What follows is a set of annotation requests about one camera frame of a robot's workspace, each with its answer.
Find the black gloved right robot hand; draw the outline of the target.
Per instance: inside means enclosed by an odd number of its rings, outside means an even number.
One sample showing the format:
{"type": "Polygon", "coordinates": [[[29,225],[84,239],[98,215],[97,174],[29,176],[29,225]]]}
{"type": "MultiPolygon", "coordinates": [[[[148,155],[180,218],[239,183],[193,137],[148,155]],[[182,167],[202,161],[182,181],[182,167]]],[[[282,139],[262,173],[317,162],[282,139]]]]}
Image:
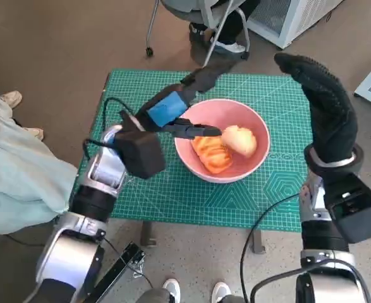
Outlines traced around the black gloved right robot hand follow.
{"type": "Polygon", "coordinates": [[[341,81],[321,63],[300,55],[277,53],[279,69],[301,85],[310,104],[313,148],[321,161],[351,157],[358,124],[355,110],[341,81]]]}

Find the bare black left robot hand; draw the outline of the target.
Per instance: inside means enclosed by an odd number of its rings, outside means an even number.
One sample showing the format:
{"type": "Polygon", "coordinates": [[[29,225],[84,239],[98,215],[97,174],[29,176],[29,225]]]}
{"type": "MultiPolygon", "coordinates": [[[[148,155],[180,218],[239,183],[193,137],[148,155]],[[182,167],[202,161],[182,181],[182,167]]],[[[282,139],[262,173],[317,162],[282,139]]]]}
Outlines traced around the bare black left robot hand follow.
{"type": "Polygon", "coordinates": [[[169,85],[157,93],[135,114],[146,131],[171,133],[175,138],[192,140],[197,136],[220,136],[221,130],[205,124],[193,124],[182,115],[191,107],[198,93],[214,88],[219,77],[230,67],[213,64],[198,68],[180,82],[169,85]]]}

